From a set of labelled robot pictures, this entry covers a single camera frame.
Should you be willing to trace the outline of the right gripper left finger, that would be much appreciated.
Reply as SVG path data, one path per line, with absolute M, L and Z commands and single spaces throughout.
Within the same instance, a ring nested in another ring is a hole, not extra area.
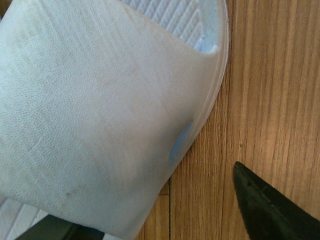
M 17 240 L 102 240 L 104 233 L 90 227 L 47 215 Z

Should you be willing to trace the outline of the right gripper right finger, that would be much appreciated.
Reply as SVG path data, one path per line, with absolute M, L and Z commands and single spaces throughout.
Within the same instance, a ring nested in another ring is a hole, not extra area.
M 237 161 L 233 184 L 251 240 L 318 240 L 320 221 Z

